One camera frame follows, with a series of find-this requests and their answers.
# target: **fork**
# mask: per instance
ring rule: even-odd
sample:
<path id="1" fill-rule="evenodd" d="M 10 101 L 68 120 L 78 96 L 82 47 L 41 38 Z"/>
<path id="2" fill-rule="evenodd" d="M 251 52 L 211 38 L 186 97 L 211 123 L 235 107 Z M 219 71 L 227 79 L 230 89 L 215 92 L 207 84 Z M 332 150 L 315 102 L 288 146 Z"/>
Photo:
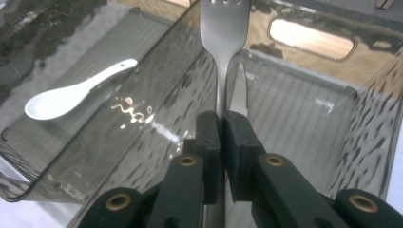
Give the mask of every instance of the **fork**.
<path id="1" fill-rule="evenodd" d="M 228 65 L 245 44 L 250 9 L 250 0 L 201 0 L 201 42 L 218 71 L 215 112 L 219 122 L 226 110 Z"/>
<path id="2" fill-rule="evenodd" d="M 221 141 L 228 65 L 246 42 L 250 9 L 250 0 L 201 0 L 201 42 L 217 65 L 215 112 Z M 225 227 L 225 171 L 222 166 L 218 201 L 206 207 L 204 227 Z"/>

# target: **brass screw hole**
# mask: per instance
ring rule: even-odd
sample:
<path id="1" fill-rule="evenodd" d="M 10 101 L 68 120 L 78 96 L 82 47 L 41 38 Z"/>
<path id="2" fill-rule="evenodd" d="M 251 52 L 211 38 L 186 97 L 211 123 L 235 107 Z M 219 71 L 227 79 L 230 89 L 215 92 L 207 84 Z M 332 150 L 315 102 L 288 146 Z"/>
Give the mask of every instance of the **brass screw hole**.
<path id="1" fill-rule="evenodd" d="M 110 211 L 119 211 L 128 206 L 131 197 L 127 193 L 120 193 L 110 197 L 106 202 L 106 208 Z"/>
<path id="2" fill-rule="evenodd" d="M 185 157 L 179 160 L 179 164 L 183 166 L 191 166 L 196 163 L 196 160 L 192 157 Z"/>
<path id="3" fill-rule="evenodd" d="M 361 211 L 375 213 L 379 210 L 376 203 L 362 195 L 352 195 L 349 197 L 349 202 Z"/>
<path id="4" fill-rule="evenodd" d="M 267 157 L 266 162 L 271 164 L 271 165 L 274 165 L 274 166 L 282 166 L 282 165 L 284 165 L 284 161 L 281 158 L 275 157 L 275 156 Z"/>

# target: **brass insert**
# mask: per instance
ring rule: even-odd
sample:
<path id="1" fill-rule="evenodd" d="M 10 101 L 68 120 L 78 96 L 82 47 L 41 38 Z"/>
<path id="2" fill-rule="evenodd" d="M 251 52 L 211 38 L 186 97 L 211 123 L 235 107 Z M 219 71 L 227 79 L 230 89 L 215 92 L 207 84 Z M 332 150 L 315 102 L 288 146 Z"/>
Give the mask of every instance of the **brass insert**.
<path id="1" fill-rule="evenodd" d="M 196 159 L 192 157 L 184 157 L 179 160 L 179 164 L 183 166 L 191 166 L 196 163 Z"/>
<path id="2" fill-rule="evenodd" d="M 131 197 L 127 193 L 120 193 L 110 197 L 106 202 L 106 208 L 110 211 L 119 211 L 128 206 Z"/>
<path id="3" fill-rule="evenodd" d="M 352 195 L 349 197 L 350 203 L 361 211 L 375 213 L 379 210 L 376 203 L 362 195 Z"/>
<path id="4" fill-rule="evenodd" d="M 281 158 L 276 157 L 276 156 L 267 157 L 266 162 L 271 164 L 271 165 L 274 165 L 274 166 L 282 166 L 282 165 L 284 165 L 284 161 Z"/>

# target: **spoon handle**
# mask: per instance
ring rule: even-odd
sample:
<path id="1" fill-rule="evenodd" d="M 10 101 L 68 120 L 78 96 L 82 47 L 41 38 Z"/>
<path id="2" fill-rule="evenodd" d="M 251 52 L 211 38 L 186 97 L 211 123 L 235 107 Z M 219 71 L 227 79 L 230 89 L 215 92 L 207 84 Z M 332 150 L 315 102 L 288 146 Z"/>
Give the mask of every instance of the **spoon handle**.
<path id="1" fill-rule="evenodd" d="M 81 84 L 88 90 L 91 90 L 93 87 L 103 82 L 107 78 L 114 76 L 115 74 L 124 71 L 129 68 L 133 68 L 137 65 L 137 61 L 135 59 L 126 59 L 123 60 L 113 66 L 110 66 L 103 71 L 99 72 L 95 76 L 83 81 Z"/>

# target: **ceramic spoon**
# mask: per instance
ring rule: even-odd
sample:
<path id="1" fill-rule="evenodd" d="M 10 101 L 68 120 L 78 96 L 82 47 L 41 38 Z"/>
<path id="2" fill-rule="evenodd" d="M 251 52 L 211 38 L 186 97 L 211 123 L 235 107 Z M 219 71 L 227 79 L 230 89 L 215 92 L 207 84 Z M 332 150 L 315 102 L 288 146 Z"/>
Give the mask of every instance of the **ceramic spoon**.
<path id="1" fill-rule="evenodd" d="M 27 102 L 25 112 L 32 119 L 41 121 L 63 116 L 76 107 L 93 87 L 109 77 L 126 69 L 133 68 L 136 65 L 137 61 L 135 59 L 127 59 L 110 66 L 79 84 L 56 88 L 38 94 Z"/>

